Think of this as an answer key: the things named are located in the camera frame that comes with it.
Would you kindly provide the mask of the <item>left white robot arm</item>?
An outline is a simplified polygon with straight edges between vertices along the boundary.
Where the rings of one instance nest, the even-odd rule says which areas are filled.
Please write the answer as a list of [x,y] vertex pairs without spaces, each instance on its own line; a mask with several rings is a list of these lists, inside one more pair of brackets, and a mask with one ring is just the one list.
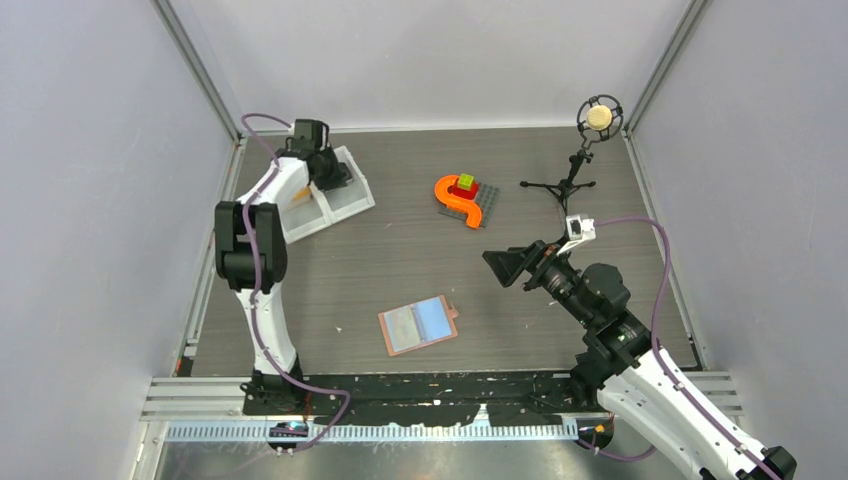
[[282,148],[269,148],[270,165],[257,183],[214,210],[215,270],[236,294],[254,348],[249,382],[242,389],[284,414],[301,410],[315,388],[303,380],[282,302],[288,267],[281,210],[303,189],[345,186],[351,179],[320,120],[297,119]]

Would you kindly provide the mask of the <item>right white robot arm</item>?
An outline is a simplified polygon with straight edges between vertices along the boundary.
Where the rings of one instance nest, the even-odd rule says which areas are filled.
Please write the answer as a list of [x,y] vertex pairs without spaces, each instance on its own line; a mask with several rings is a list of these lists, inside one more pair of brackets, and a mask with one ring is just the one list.
[[628,310],[630,292],[617,267],[579,270],[541,240],[482,258],[504,287],[529,274],[524,290],[543,289],[583,326],[587,350],[569,372],[577,406],[601,407],[629,424],[689,479],[794,477],[794,456],[731,421]]

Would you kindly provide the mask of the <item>pink leather card holder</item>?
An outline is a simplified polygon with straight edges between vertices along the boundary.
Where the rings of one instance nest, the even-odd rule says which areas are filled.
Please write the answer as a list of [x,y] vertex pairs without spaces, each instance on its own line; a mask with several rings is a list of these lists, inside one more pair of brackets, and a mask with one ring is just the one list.
[[381,312],[381,332],[390,357],[418,350],[458,336],[458,310],[444,295],[430,297]]

